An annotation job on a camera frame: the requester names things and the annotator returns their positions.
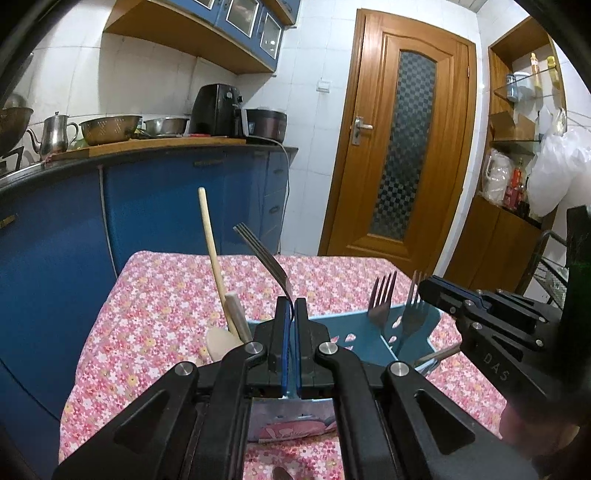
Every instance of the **wooden cutting board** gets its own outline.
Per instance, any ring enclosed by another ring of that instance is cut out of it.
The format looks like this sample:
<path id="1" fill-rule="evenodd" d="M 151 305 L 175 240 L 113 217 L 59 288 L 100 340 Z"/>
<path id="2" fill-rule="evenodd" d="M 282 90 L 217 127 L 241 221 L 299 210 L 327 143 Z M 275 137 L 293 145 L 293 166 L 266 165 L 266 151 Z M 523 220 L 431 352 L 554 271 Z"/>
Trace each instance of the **wooden cutting board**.
<path id="1" fill-rule="evenodd" d="M 79 150 L 58 153 L 51 157 L 51 161 L 57 160 L 82 160 L 84 158 L 100 157 L 113 153 L 125 153 L 133 150 L 149 150 L 150 148 L 163 147 L 206 147 L 208 145 L 245 145 L 243 138 L 227 137 L 178 137 L 178 138 L 153 138 L 150 140 L 128 140 L 127 142 L 110 143 L 86 147 Z"/>

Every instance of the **table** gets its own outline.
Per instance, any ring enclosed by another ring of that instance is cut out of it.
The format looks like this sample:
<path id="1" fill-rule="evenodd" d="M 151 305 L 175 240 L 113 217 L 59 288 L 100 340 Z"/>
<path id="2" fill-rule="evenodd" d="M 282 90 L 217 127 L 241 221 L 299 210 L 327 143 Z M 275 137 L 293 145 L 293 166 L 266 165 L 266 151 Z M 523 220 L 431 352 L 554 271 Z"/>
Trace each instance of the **table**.
<path id="1" fill-rule="evenodd" d="M 357 257 L 278 257 L 294 295 L 305 297 L 311 316 L 367 308 L 375 278 L 396 270 L 387 260 Z M 228 291 L 236 291 L 247 318 L 270 319 L 281 290 L 255 257 L 220 257 Z M 398 272 L 393 303 L 406 300 L 410 279 Z M 138 252 L 119 276 L 80 356 L 75 385 L 60 425 L 62 461 L 174 364 L 209 363 L 205 334 L 225 320 L 209 257 Z M 444 314 L 433 332 L 436 349 L 460 340 Z M 429 380 L 472 417 L 498 434 L 505 400 L 458 354 Z M 342 479 L 335 433 L 246 448 L 244 479 L 268 480 L 275 465 L 295 479 Z"/>

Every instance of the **cardboard box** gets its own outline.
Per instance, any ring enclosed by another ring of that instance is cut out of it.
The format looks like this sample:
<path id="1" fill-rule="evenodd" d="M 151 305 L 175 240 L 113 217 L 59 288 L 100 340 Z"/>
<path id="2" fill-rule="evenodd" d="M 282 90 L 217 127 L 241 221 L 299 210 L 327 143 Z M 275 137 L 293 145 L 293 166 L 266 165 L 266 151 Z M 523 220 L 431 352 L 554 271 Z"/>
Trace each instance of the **cardboard box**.
<path id="1" fill-rule="evenodd" d="M 535 123 L 519 114 L 517 124 L 509 112 L 493 113 L 491 124 L 495 140 L 533 140 Z"/>

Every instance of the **teapot spout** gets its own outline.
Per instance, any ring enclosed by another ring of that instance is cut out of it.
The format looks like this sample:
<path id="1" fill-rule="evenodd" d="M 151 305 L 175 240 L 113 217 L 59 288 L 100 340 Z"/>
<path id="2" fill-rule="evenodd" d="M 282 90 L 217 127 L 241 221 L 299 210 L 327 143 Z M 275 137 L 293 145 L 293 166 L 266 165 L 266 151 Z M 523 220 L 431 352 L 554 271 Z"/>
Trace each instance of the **teapot spout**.
<path id="1" fill-rule="evenodd" d="M 35 153 L 39 153 L 39 151 L 41 150 L 41 143 L 39 142 L 39 140 L 37 140 L 35 132 L 30 128 L 27 128 L 27 133 L 29 134 L 29 137 L 31 137 L 31 145 L 33 145 L 33 150 L 35 151 Z"/>

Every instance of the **ceiling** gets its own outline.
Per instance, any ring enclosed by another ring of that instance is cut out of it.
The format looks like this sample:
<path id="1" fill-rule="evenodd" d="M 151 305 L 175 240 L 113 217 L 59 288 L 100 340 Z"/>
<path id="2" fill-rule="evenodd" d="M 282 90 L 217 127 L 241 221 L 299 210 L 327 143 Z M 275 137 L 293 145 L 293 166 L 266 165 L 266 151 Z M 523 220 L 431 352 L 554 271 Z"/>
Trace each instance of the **ceiling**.
<path id="1" fill-rule="evenodd" d="M 448 0 L 453 4 L 458 4 L 466 7 L 473 12 L 478 12 L 482 5 L 486 3 L 486 0 Z"/>

